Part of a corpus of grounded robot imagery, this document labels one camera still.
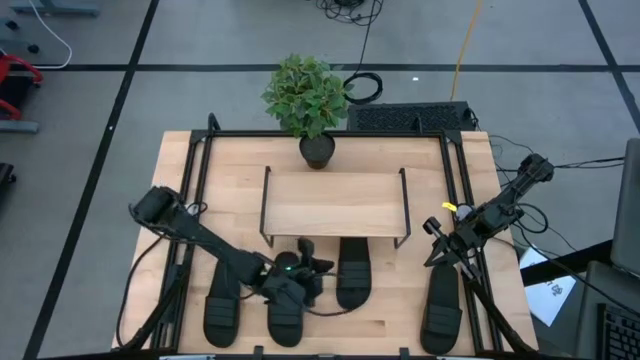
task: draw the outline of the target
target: wooden table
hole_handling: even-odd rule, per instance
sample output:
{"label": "wooden table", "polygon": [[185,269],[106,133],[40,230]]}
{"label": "wooden table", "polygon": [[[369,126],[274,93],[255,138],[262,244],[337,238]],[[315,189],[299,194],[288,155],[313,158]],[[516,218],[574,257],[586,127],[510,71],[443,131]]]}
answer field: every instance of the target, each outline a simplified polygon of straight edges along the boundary
{"label": "wooden table", "polygon": [[[189,132],[165,133],[153,184],[180,188],[189,136]],[[463,133],[463,139],[475,202],[480,204],[500,191],[489,140],[483,132]],[[456,189],[462,199],[462,185],[451,144],[449,152]],[[269,248],[258,231],[265,166],[270,166],[274,172],[314,171],[307,167],[293,138],[215,138],[204,191],[204,201],[209,207],[200,220],[234,246],[274,258],[284,250],[296,251],[296,246],[295,238],[291,237],[279,238],[274,248]],[[431,253],[434,238],[421,226],[429,216],[436,216],[442,223],[443,232],[453,228],[449,210],[442,207],[448,196],[439,141],[428,138],[336,138],[336,152],[323,171],[396,174],[403,167],[406,169],[412,235],[398,250],[394,249],[392,241],[369,241],[373,289],[362,307],[333,318],[305,315],[302,341],[296,347],[284,348],[269,337],[267,307],[262,298],[255,296],[242,304],[235,343],[226,349],[215,348],[204,337],[203,311],[216,259],[196,248],[179,352],[249,354],[254,346],[262,345],[267,354],[397,355],[400,347],[408,347],[412,355],[425,354],[418,331],[430,269],[422,264]],[[190,194],[195,192],[196,179],[197,175],[192,176]],[[508,231],[498,237],[511,241]],[[154,240],[154,235],[141,230],[134,258]],[[318,258],[338,260],[339,238],[323,237],[314,242]],[[149,253],[133,277],[121,327],[125,339],[134,334],[157,304],[168,247],[169,242],[163,242]],[[506,244],[489,241],[485,253],[497,306],[525,342],[537,348],[515,252]],[[339,306],[335,279],[327,278],[324,284],[325,291],[317,299],[315,310],[336,311]],[[460,308],[466,312],[462,284],[459,293]],[[484,346],[490,348],[486,314],[477,303],[484,325]],[[451,354],[473,354],[466,314],[463,314],[458,341]]]}

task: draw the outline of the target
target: yellow clip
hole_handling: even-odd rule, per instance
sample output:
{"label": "yellow clip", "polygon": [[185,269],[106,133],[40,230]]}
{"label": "yellow clip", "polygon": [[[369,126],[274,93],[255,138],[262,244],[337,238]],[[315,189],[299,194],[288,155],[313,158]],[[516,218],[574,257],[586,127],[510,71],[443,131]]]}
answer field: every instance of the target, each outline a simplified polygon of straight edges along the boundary
{"label": "yellow clip", "polygon": [[442,207],[445,208],[445,209],[449,209],[449,210],[451,210],[453,212],[458,211],[458,207],[456,207],[452,203],[442,203]]}

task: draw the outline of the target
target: yellow cable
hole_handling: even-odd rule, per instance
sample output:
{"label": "yellow cable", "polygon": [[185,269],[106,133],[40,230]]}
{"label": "yellow cable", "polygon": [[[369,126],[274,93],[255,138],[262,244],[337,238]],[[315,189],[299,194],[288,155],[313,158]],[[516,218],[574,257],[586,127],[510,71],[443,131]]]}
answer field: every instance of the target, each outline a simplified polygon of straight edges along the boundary
{"label": "yellow cable", "polygon": [[451,87],[451,98],[449,98],[449,101],[453,101],[453,98],[456,96],[456,87],[458,86],[458,73],[460,72],[460,63],[462,62],[462,58],[464,57],[464,50],[467,48],[467,44],[469,43],[471,32],[473,32],[473,26],[476,24],[476,18],[478,17],[478,13],[480,13],[480,8],[482,8],[482,0],[478,0],[478,3],[476,5],[476,11],[473,12],[471,23],[469,23],[469,28],[467,29],[467,36],[464,38],[462,49],[460,49],[460,56],[458,56],[458,62],[456,63],[456,72],[453,75],[453,86]]}

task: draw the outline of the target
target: wooden shelf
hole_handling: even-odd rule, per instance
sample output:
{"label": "wooden shelf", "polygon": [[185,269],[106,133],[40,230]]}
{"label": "wooden shelf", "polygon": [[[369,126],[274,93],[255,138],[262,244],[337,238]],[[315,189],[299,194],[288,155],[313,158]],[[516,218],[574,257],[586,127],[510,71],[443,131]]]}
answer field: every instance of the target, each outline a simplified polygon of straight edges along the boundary
{"label": "wooden shelf", "polygon": [[270,245],[273,236],[406,238],[403,170],[272,173],[267,167],[261,233]]}

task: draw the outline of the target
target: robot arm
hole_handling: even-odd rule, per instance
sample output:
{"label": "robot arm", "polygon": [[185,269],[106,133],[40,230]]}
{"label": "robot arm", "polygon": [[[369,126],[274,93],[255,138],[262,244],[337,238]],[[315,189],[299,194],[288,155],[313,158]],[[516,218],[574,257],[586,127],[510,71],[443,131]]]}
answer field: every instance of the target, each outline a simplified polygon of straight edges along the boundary
{"label": "robot arm", "polygon": [[481,249],[487,240],[517,222],[524,215],[517,207],[518,201],[533,185],[549,181],[552,177],[553,165],[542,156],[531,154],[520,164],[518,176],[498,196],[477,209],[460,206],[456,213],[459,221],[449,235],[440,231],[440,223],[434,217],[429,218],[423,225],[428,234],[436,236],[433,252],[424,265],[429,267],[460,263],[463,281],[476,294],[513,350],[521,353],[531,353],[534,350],[509,325],[485,292],[481,285],[481,273],[469,261],[468,253],[471,249]]}
{"label": "robot arm", "polygon": [[269,301],[300,308],[312,306],[315,297],[322,293],[322,281],[317,275],[327,272],[333,262],[314,259],[313,243],[309,240],[298,240],[302,252],[299,264],[280,269],[264,255],[236,249],[202,226],[179,199],[179,194],[170,188],[153,187],[130,209],[131,215],[154,233],[200,246],[225,262],[241,283]]}

